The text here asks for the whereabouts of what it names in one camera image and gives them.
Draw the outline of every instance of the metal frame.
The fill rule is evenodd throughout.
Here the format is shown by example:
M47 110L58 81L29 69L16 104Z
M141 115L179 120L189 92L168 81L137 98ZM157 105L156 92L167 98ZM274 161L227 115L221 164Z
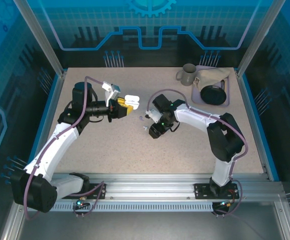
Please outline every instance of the metal frame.
M269 32L274 20L276 19L277 15L279 14L282 6L284 5L286 0L273 0L273 3L269 7L266 16L264 17L263 21L261 22L254 38L252 39L248 49L245 52L242 60L238 66L238 76L242 77L245 73L248 65L252 61L255 53L259 49L262 41L266 37L267 33Z
M58 61L48 39L39 25L32 9L26 1L14 0L19 11L27 22L29 28L43 49L47 59L55 72L61 77L63 69ZM242 93L247 115L250 120L252 132L254 134L258 153L262 163L269 170L263 174L235 174L234 178L242 183L244 189L243 202L274 202L277 218L279 219L281 230L285 239L290 240L290 207L286 200L281 182L269 181L273 179L266 151L262 145L262 139L257 128L255 116L247 95L246 87L242 81L242 75L247 69L261 42L266 36L269 28L273 24L277 14L283 6L285 0L275 0L269 8L260 28L247 49L238 68L238 84ZM55 114L58 99L61 94L64 79L59 79L52 96L42 133L39 138L36 153L42 148L49 135L51 123ZM210 203L213 199L195 200L194 183L208 183L210 174L88 174L92 183L105 181L106 198L100 203L114 205L118 203ZM53 178L61 178L63 174L55 174ZM62 204L68 200L60 200L57 204ZM1 240L17 239L22 227L23 206L12 204L3 230Z
M62 76L63 67L57 58L49 40L47 39L41 25L39 24L39 21L35 17L35 14L30 5L26 0L14 0L14 3L17 6L20 14L23 16L34 37L36 38L40 48L43 50L55 73L59 76Z

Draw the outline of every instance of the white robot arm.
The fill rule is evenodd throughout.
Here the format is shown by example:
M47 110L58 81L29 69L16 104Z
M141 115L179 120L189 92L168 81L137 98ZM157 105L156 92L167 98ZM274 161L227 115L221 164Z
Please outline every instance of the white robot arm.
M148 118L155 122L149 129L149 134L157 139L168 130L171 130L175 123L189 124L208 135L211 151L215 155L215 170L211 177L212 191L220 192L221 188L230 182L230 171L235 156L241 152L243 141L229 128L222 125L216 119L222 119L241 133L232 115L211 114L194 107L189 107L182 100L169 101L163 94L153 100L157 110L147 111Z
M25 187L29 176L36 168L33 179L30 183L27 206L40 212L48 212L55 201L64 198L70 194L85 193L90 190L90 181L87 176L79 173L71 173L65 178L52 180L53 174L62 157L70 145L79 137L83 129L90 122L90 117L107 116L108 121L120 119L127 116L132 110L139 106L138 96L125 96L126 99L118 97L120 88L116 85L103 84L105 92L105 101L98 101L97 95L92 89L92 85L87 85L87 103L86 110L81 121L76 127L70 128L62 135L59 133L68 129L82 114L84 101L84 82L75 84L72 90L71 108L66 108L58 119L58 124L45 146L38 155L24 168L24 171L15 171L10 177L14 201L17 204L23 204ZM40 162L38 159L46 149Z

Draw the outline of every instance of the table surface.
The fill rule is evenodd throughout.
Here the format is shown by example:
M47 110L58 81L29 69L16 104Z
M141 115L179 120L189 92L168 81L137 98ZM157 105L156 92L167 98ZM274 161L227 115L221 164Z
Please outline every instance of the table surface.
M234 116L249 151L237 161L234 173L263 173L255 140L249 124L241 92L233 68L230 68L230 104L227 107L198 105L191 101L191 86L183 86L175 80L180 67L125 67L125 68L69 68L54 115L50 134L59 115L72 100L72 89L85 76L106 81L120 87L121 97L137 95L137 110L121 119L107 118L88 124L79 138L69 147L59 163L56 173L104 173L104 174L209 174L215 167L209 138L202 131L185 123L176 132L167 132L152 139L148 130L152 120L144 117L150 96L161 89L175 89L184 93L188 103L195 108L213 114L230 113ZM104 100L102 87L92 83L98 99ZM182 99L173 92L164 93L171 101Z

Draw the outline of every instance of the mug handle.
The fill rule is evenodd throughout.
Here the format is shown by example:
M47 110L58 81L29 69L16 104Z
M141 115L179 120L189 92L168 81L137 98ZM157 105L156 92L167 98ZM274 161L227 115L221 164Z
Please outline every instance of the mug handle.
M180 70L180 71L178 71L176 73L176 77L175 78L176 78L177 81L180 81L182 79L182 77L183 77L183 70Z

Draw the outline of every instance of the white object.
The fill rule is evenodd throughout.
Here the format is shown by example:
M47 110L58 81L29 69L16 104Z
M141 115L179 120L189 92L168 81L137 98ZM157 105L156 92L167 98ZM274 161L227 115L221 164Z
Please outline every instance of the white object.
M194 86L199 90L209 85L214 85L226 79L231 71L226 67L203 69L197 72Z
M57 199L62 199L72 193L78 193L83 186L83 179L79 176L68 175L65 178L52 180L50 184L56 187Z
M217 115L217 114L211 114L211 113L208 113L208 112L205 112L202 110L198 110L194 107L191 107L191 108L195 109L197 111L200 111L202 113L208 114L209 116L215 116L217 118L220 117L220 115ZM193 127L203 131L206 134L207 134L207 127L211 123L216 122L215 119L212 119L212 118L204 116L204 115L200 115L196 112L189 110L189 108L186 106L185 103L183 103L182 105L177 107L177 109L174 111L174 114L175 114L176 120L178 122L192 125Z
M233 164L233 158L236 156L235 154L230 162L221 161L216 158L216 164L214 173L211 176L211 179L220 187L225 186L230 181L230 170Z
M140 97L139 96L133 96L133 95L126 95L125 96L125 104L132 106L133 110L136 110L139 108Z
M106 107L110 105L110 100L116 100L121 93L121 89L119 86L114 84L109 84L108 82L104 81L103 85L101 86L105 89L105 102Z
M42 148L42 150L38 153L38 155L34 158L33 161L31 161L24 169L26 170L26 173L31 174L33 171L33 168L36 165L36 162L41 155L43 149L46 147L46 145L56 137L57 134L65 130L71 126L67 123L59 123L56 125L55 130L45 146ZM52 176L54 174L54 171L61 161L62 157L64 156L67 149L70 147L70 145L78 138L79 132L77 131L76 127L71 128L67 132L65 132L63 135L61 135L57 140L55 140L51 146L47 149L44 156L42 157L38 169L35 172L35 176L38 176L39 174L42 174L42 177L46 179L48 182L52 180Z
M157 124L159 120L161 119L161 114L159 111L156 111L155 109L151 109L149 111L146 111L146 114Z

